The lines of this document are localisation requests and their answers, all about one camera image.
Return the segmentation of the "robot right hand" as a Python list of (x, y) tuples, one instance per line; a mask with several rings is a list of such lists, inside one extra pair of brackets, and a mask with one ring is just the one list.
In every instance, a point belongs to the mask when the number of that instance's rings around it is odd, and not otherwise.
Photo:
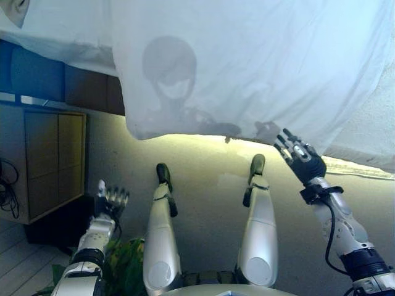
[(286, 128), (282, 133), (284, 136), (278, 134), (273, 146), (303, 186), (309, 186), (315, 178), (323, 178), (326, 164), (314, 147)]

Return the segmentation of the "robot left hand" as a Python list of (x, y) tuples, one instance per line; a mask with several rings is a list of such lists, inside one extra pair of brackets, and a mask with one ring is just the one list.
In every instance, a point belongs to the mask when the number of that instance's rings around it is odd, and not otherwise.
[(127, 206), (130, 193), (124, 188), (107, 187), (103, 179), (98, 182), (98, 193), (95, 197), (95, 217), (107, 215), (118, 221)]

